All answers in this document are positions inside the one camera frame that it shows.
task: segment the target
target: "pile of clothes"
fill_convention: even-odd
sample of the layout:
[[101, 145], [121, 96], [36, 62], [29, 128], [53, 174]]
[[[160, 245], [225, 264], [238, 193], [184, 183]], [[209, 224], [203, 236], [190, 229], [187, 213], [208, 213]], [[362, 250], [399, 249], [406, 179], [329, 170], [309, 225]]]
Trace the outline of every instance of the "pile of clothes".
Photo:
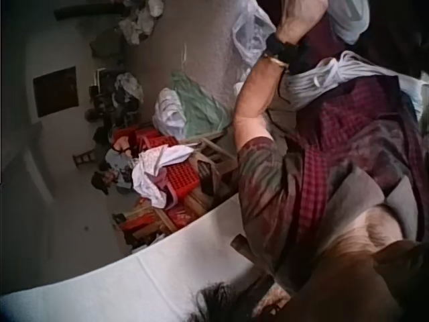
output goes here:
[[149, 36], [152, 33], [156, 18], [164, 11], [164, 3], [162, 0], [126, 0], [124, 5], [131, 7], [131, 13], [119, 22], [119, 27], [128, 44], [138, 45], [142, 34]]

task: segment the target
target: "white cloth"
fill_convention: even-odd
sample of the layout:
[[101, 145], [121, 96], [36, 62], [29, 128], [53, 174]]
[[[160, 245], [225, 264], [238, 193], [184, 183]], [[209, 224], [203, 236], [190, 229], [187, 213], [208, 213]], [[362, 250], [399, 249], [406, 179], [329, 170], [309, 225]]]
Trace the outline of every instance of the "white cloth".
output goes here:
[[160, 92], [152, 122], [165, 136], [174, 136], [177, 140], [186, 137], [186, 117], [176, 91], [165, 88]]
[[197, 292], [246, 276], [253, 264], [229, 244], [243, 233], [237, 195], [157, 244], [87, 274], [6, 295], [19, 322], [179, 322]]
[[164, 11], [164, 2], [162, 0], [149, 0], [147, 4], [149, 5], [150, 15], [154, 18], [159, 17]]
[[123, 87], [127, 97], [129, 99], [130, 96], [135, 97], [142, 103], [144, 101], [143, 88], [139, 84], [139, 81], [130, 73], [125, 72], [123, 74], [118, 75], [115, 82], [115, 88]]
[[321, 94], [357, 77], [388, 75], [397, 76], [401, 91], [410, 96], [417, 118], [420, 119], [423, 110], [423, 86], [429, 83], [403, 74], [398, 74], [384, 67], [376, 66], [354, 52], [345, 51], [338, 61], [335, 58], [325, 58], [318, 65], [302, 74], [288, 77], [288, 91], [292, 111], [298, 111], [307, 106]]
[[328, 13], [335, 33], [350, 45], [368, 29], [368, 0], [329, 0]]
[[156, 177], [163, 166], [185, 161], [194, 149], [188, 146], [159, 146], [142, 152], [133, 169], [134, 190], [142, 197], [148, 198], [152, 206], [165, 208], [167, 196], [149, 179], [148, 174]]

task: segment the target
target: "white wall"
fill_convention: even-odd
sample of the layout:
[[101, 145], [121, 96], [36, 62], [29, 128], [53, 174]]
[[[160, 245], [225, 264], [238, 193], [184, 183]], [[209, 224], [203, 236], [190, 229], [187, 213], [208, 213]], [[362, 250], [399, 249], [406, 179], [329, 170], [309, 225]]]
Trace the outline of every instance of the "white wall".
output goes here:
[[85, 30], [91, 18], [67, 19], [32, 34], [26, 46], [25, 81], [31, 120], [39, 120], [34, 98], [33, 79], [44, 74], [76, 67], [79, 106], [40, 118], [43, 130], [40, 147], [54, 178], [75, 169], [73, 154], [81, 154], [94, 146], [94, 125], [84, 119], [91, 108], [88, 87], [93, 83], [94, 71], [102, 63], [91, 57], [89, 43], [95, 37]]

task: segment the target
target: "floor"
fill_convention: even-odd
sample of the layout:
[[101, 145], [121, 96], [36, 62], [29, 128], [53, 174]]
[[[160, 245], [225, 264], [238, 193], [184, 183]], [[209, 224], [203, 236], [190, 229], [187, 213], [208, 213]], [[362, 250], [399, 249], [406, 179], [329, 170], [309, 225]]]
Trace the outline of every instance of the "floor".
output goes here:
[[143, 120], [154, 112], [158, 93], [170, 84], [170, 74], [184, 71], [229, 109], [235, 96], [241, 58], [231, 37], [243, 0], [166, 0], [152, 35], [127, 48], [126, 67], [145, 93]]

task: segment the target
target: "seated person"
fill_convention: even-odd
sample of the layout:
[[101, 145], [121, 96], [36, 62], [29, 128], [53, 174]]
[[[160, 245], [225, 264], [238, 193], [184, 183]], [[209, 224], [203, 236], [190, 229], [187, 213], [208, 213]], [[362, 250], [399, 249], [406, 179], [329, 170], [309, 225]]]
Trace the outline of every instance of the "seated person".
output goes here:
[[104, 161], [99, 164], [99, 170], [94, 172], [91, 179], [91, 184], [97, 190], [101, 190], [105, 195], [108, 195], [110, 186], [116, 184], [116, 190], [122, 195], [133, 192], [132, 169], [130, 165], [126, 165], [123, 169], [115, 170], [110, 164]]
[[100, 172], [94, 172], [91, 179], [92, 185], [103, 191], [105, 195], [109, 194], [112, 183], [116, 184], [116, 189], [121, 194], [132, 192], [131, 159], [136, 154], [133, 148], [136, 145], [135, 132], [130, 136], [119, 138], [107, 151], [105, 160], [100, 163]]
[[[280, 47], [308, 34], [312, 64], [341, 52], [327, 7], [289, 0]], [[267, 51], [253, 67], [234, 119], [246, 237], [260, 268], [292, 295], [268, 321], [426, 320], [408, 318], [427, 301], [428, 146], [398, 78], [357, 77], [321, 94], [283, 132], [285, 155], [263, 113], [285, 69], [309, 63], [279, 58]], [[221, 288], [210, 292], [189, 321], [252, 320]]]

